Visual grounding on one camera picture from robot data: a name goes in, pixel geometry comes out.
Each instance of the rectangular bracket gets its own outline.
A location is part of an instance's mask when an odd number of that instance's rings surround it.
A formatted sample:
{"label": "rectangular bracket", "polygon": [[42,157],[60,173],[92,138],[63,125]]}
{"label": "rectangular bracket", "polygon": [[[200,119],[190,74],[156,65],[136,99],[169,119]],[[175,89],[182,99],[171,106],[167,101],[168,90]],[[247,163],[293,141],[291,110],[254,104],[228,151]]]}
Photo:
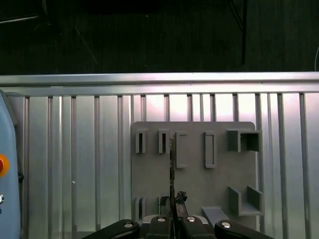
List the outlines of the rectangular bracket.
{"label": "rectangular bracket", "polygon": [[187,150],[185,150],[185,147],[187,147],[186,144],[187,139],[187,132],[185,131],[177,131],[176,132],[176,168],[186,168],[187,162],[186,162],[186,155]]}
{"label": "rectangular bracket", "polygon": [[216,137],[213,131],[204,132],[205,146],[205,167],[215,168],[217,164]]}
{"label": "rectangular bracket", "polygon": [[147,129],[136,130],[135,153],[146,153],[146,132]]}
{"label": "rectangular bracket", "polygon": [[227,130],[228,151],[256,151],[262,150],[262,137],[259,130]]}
{"label": "rectangular bracket", "polygon": [[169,153],[168,129],[159,129],[159,153]]}

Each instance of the screw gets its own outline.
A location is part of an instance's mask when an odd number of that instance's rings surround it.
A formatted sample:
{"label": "screw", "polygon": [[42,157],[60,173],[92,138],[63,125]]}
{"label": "screw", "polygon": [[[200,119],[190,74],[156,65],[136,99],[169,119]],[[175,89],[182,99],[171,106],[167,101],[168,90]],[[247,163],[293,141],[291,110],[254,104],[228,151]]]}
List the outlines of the screw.
{"label": "screw", "polygon": [[231,225],[227,222],[221,224],[224,228],[231,228]]}
{"label": "screw", "polygon": [[131,228],[132,226],[133,225],[131,223],[127,223],[127,224],[124,225],[124,227],[126,227],[126,228]]}
{"label": "screw", "polygon": [[193,217],[188,217],[188,218],[186,218],[189,222],[191,222],[191,223],[193,223],[193,222],[195,222],[195,218],[193,218]]}

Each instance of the metal frame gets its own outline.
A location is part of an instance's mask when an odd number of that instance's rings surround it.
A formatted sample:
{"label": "metal frame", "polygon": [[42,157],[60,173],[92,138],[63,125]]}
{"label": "metal frame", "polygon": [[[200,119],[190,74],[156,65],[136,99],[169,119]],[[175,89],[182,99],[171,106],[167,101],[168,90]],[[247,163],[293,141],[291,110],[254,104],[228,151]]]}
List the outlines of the metal frame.
{"label": "metal frame", "polygon": [[319,73],[147,73],[0,76],[10,96],[318,92]]}
{"label": "metal frame", "polygon": [[242,45],[241,45],[241,63],[245,64],[246,61],[246,35],[247,35],[247,6],[248,1],[243,0],[243,17],[240,17],[240,14],[235,6],[234,0],[228,0],[228,5],[231,13],[233,14],[239,29],[242,32]]}
{"label": "metal frame", "polygon": [[130,218],[137,121],[254,123],[261,232],[319,237],[318,72],[0,76],[0,88],[18,120],[25,239],[80,237]]}

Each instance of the dark floor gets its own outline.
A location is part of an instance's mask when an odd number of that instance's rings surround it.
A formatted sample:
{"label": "dark floor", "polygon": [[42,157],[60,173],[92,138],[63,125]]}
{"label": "dark floor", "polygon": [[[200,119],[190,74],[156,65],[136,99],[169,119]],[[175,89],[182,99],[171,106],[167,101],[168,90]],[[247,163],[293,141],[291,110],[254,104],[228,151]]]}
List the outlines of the dark floor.
{"label": "dark floor", "polygon": [[[125,1],[121,10],[104,3],[106,14],[89,14],[76,0],[58,0],[51,11],[61,36],[38,20],[1,24],[0,75],[314,70],[318,0],[249,0],[245,65],[227,0],[153,0],[123,12]],[[32,12],[10,0],[0,17]]]}

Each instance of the gray plastic board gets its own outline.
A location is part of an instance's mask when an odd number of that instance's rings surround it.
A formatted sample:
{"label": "gray plastic board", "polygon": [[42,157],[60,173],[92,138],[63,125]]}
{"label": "gray plastic board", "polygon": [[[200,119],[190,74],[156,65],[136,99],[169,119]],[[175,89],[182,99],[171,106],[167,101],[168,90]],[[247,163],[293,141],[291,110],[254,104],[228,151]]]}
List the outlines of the gray plastic board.
{"label": "gray plastic board", "polygon": [[[228,187],[242,193],[244,205],[247,186],[256,187],[256,152],[247,147],[256,150],[260,135],[251,122],[136,122],[131,128],[133,219],[159,214],[159,197],[169,195],[168,140],[173,137],[175,193],[187,193],[188,213],[204,216],[201,207],[222,207],[231,220],[255,228],[255,216],[230,211]],[[234,147],[237,140],[240,146]],[[143,198],[144,205],[136,198]]]}

